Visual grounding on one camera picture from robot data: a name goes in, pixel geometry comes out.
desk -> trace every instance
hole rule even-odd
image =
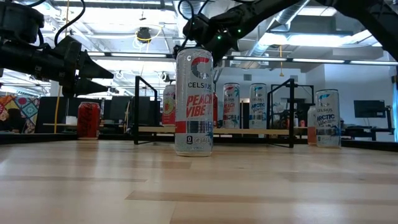
[[[390,133],[388,128],[346,128],[342,132],[342,136],[349,136],[355,138],[371,138],[372,141],[377,141],[376,133]]]

black metal frame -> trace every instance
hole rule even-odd
[[[276,84],[272,84],[271,85],[271,91],[273,91],[274,86],[280,86],[280,85],[276,85]],[[299,84],[295,84],[295,88],[298,87],[310,87],[311,88],[311,96],[312,96],[312,104],[315,104],[315,98],[314,98],[314,89],[313,89],[313,85],[299,85]],[[272,108],[272,105],[274,104],[274,95],[271,95],[271,124],[274,123],[274,110]]]
[[[286,86],[289,88],[289,98],[290,98],[290,108],[289,108],[289,148],[294,147],[294,88],[296,84],[294,83],[294,79],[290,78],[286,82],[280,84],[277,86],[277,88],[273,89],[271,85],[271,91],[267,94],[267,129],[270,129],[270,121],[271,121],[271,113],[270,110],[272,111],[272,94],[273,92],[277,91],[279,88],[282,88],[283,86]]]
[[[146,86],[148,86],[155,93],[155,110],[154,110],[154,121],[155,124],[159,125],[159,117],[157,110],[157,90],[152,87],[149,83],[147,83],[142,77],[136,76],[136,85],[134,89],[134,124],[132,125],[132,138],[134,140],[134,144],[145,144],[147,142],[138,143],[139,140],[139,82],[143,82]]]

computer monitor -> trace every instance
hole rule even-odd
[[[127,105],[131,96],[113,96],[109,118],[113,120],[124,120],[126,117]]]
[[[385,118],[384,100],[354,100],[355,118]]]

wooden table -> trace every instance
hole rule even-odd
[[[398,220],[398,154],[360,149],[65,141],[0,146],[0,222],[355,223]]]

red can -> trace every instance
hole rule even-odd
[[[77,113],[78,138],[98,138],[100,127],[100,105],[81,102]]]
[[[213,126],[217,128],[218,123],[218,97],[217,94],[213,93]]]

